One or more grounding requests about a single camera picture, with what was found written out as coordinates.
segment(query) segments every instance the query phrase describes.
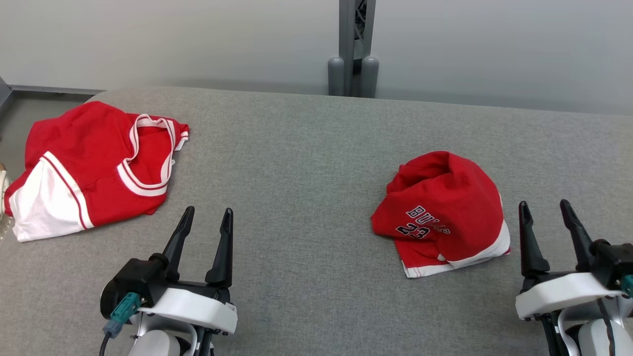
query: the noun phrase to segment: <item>red jersey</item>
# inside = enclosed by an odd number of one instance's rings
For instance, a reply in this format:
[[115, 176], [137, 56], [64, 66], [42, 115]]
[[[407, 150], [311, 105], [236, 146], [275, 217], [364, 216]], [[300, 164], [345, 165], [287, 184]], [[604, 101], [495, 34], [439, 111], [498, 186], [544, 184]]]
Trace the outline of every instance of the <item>red jersey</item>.
[[152, 214], [165, 201], [189, 126], [94, 101], [36, 122], [22, 174], [6, 191], [19, 241]]

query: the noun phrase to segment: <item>gray fabric surface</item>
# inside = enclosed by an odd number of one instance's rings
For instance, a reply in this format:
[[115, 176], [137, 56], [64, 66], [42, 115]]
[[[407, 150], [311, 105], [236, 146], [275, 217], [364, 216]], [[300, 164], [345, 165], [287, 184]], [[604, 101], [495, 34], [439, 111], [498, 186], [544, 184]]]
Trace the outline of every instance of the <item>gray fabric surface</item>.
[[[530, 203], [554, 270], [575, 265], [558, 210], [568, 199], [593, 238], [630, 241], [633, 118], [510, 108], [188, 88], [94, 99], [176, 118], [191, 140], [153, 216], [73, 236], [0, 245], [0, 355], [95, 355], [103, 286], [132, 257], [161, 251], [187, 205], [182, 279], [211, 267], [235, 211], [234, 336], [217, 355], [547, 355], [518, 320], [517, 205]], [[398, 165], [437, 149], [477, 162], [505, 204], [513, 252], [407, 279], [370, 216]], [[111, 341], [126, 355], [134, 329]]]

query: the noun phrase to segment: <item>white stripe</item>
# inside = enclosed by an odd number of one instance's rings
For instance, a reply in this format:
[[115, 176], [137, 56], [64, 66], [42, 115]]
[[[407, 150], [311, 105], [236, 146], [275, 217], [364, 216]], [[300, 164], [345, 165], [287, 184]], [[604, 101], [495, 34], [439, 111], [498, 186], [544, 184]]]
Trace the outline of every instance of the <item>white stripe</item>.
[[[11, 208], [11, 212], [13, 213], [13, 218], [15, 219], [16, 215], [18, 215], [16, 212], [18, 212], [18, 203], [16, 202], [16, 194], [13, 193], [13, 195], [11, 195], [9, 197], [9, 207]], [[26, 242], [26, 241], [31, 241], [31, 239], [28, 238], [28, 236], [26, 234], [22, 234], [21, 233], [21, 229], [19, 227], [19, 220], [17, 224], [13, 225], [13, 234], [15, 235], [15, 237], [18, 239], [19, 242]]]
[[486, 249], [482, 250], [481, 252], [479, 252], [478, 254], [472, 257], [464, 258], [463, 260], [458, 260], [458, 261], [448, 260], [448, 262], [451, 265], [453, 265], [455, 268], [462, 268], [469, 265], [474, 265], [474, 264], [478, 264], [484, 261], [488, 261], [492, 257], [499, 257], [503, 255], [504, 253], [506, 253], [506, 251], [508, 251], [509, 248], [510, 248], [510, 231], [508, 230], [508, 225], [506, 224], [506, 221], [503, 220], [501, 223], [501, 231], [499, 232], [497, 239], [494, 241], [492, 245], [488, 246]]
[[[139, 147], [138, 128], [148, 127], [148, 126], [162, 127], [166, 129], [167, 133], [169, 134], [169, 138], [171, 142], [171, 150], [169, 152], [169, 155], [167, 155], [167, 158], [165, 159], [165, 161], [163, 162], [163, 165], [161, 166], [161, 172], [160, 172], [161, 182], [158, 184], [142, 183], [139, 180], [139, 178], [136, 177], [136, 175], [134, 175], [134, 172], [130, 168], [130, 164], [129, 164], [129, 162], [134, 160], [134, 158], [136, 158], [136, 156], [139, 154], [140, 147]], [[124, 159], [123, 162], [116, 168], [117, 172], [119, 173], [119, 176], [121, 177], [121, 180], [123, 181], [123, 183], [128, 189], [130, 189], [133, 193], [138, 194], [138, 195], [159, 196], [159, 195], [164, 194], [167, 190], [167, 187], [166, 187], [167, 181], [169, 180], [171, 176], [170, 163], [172, 161], [172, 154], [173, 154], [174, 144], [176, 140], [175, 128], [173, 126], [173, 122], [165, 118], [159, 118], [157, 120], [153, 120], [147, 114], [139, 115], [136, 118], [136, 121], [134, 122], [134, 125], [132, 126], [130, 130], [130, 140], [132, 141], [132, 146], [134, 147], [134, 155], [130, 158]]]
[[136, 184], [134, 184], [134, 182], [127, 175], [122, 163], [116, 166], [116, 170], [119, 173], [119, 176], [121, 177], [121, 180], [123, 181], [127, 189], [131, 190], [131, 192], [133, 192], [134, 194], [138, 194], [141, 196], [159, 196], [167, 192], [166, 184], [161, 189], [149, 190], [149, 189], [139, 188]]
[[4, 193], [6, 192], [7, 188], [9, 188], [9, 180], [6, 178], [5, 170], [0, 172], [0, 188], [2, 190], [2, 193], [0, 194], [0, 219], [1, 219], [2, 214], [4, 214], [4, 211], [6, 210], [4, 208]]
[[167, 131], [169, 132], [169, 138], [172, 139], [172, 151], [176, 147], [176, 129], [173, 127], [173, 122], [167, 120]]
[[402, 262], [402, 267], [404, 268], [404, 274], [406, 274], [408, 278], [427, 277], [431, 276], [432, 274], [438, 274], [455, 269], [455, 267], [449, 264], [406, 268], [404, 262]]
[[81, 192], [79, 185], [75, 182], [75, 179], [68, 173], [66, 168], [61, 164], [61, 162], [55, 157], [54, 154], [50, 152], [44, 153], [44, 157], [46, 157], [51, 164], [57, 169], [60, 173], [61, 178], [66, 181], [66, 183], [70, 186], [70, 189], [75, 193], [77, 200], [79, 201], [79, 210], [81, 211], [81, 220], [84, 222], [86, 229], [91, 229], [94, 227], [92, 225], [92, 221], [90, 220], [90, 215], [88, 214], [88, 206], [85, 203], [84, 194]]
[[180, 142], [178, 143], [178, 146], [176, 146], [174, 151], [180, 151], [182, 149], [182, 145], [184, 145], [186, 141], [189, 141], [189, 136], [180, 135]]

